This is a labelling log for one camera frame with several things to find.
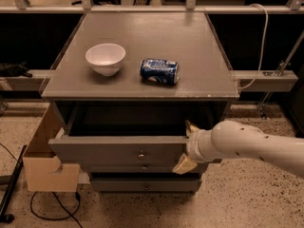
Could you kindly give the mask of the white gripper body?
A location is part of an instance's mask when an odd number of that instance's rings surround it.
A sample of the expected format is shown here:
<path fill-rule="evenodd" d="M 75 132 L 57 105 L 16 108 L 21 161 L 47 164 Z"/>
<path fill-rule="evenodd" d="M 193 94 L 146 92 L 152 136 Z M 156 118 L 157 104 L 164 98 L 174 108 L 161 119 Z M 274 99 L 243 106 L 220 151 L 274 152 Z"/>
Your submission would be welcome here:
<path fill-rule="evenodd" d="M 211 162 L 219 156 L 213 146 L 210 130 L 192 132 L 187 140 L 186 153 L 197 163 Z"/>

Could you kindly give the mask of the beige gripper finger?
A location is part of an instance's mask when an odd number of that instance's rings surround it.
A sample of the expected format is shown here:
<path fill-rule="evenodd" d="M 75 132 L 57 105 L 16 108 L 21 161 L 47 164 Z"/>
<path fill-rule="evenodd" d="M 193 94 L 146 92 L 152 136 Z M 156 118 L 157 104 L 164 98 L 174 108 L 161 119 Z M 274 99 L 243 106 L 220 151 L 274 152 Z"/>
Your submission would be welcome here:
<path fill-rule="evenodd" d="M 176 166 L 173 168 L 173 172 L 176 174 L 185 174 L 197 167 L 198 163 L 192 160 L 187 154 L 183 153 Z"/>
<path fill-rule="evenodd" d="M 199 131 L 200 129 L 190 121 L 186 120 L 185 121 L 185 126 L 186 126 L 186 136 L 190 137 L 194 132 Z"/>

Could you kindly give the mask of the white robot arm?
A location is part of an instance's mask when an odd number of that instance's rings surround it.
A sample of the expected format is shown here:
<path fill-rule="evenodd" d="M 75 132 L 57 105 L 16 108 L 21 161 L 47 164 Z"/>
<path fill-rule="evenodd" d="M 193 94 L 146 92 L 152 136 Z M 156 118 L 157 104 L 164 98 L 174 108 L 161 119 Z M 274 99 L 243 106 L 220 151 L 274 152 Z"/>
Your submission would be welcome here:
<path fill-rule="evenodd" d="M 173 168 L 185 174 L 200 163 L 219 159 L 255 159 L 304 178 L 304 140 L 266 134 L 257 127 L 222 121 L 211 130 L 186 121 L 186 148 Z"/>

